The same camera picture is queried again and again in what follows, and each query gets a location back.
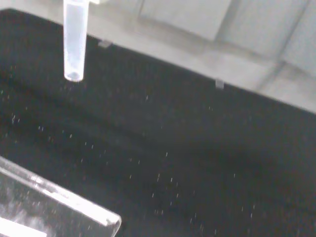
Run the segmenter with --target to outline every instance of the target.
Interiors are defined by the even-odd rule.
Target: small plastic piece
[[[64,0],[64,76],[81,81],[84,72],[89,0]]]

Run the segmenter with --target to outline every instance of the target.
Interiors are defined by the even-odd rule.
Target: black tray
[[[316,116],[0,12],[0,155],[111,211],[124,237],[313,237]]]

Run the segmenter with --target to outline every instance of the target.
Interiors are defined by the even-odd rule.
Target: tube tip
[[[83,75],[81,75],[78,72],[70,72],[70,73],[64,73],[65,79],[72,81],[72,82],[79,82],[83,80]]]

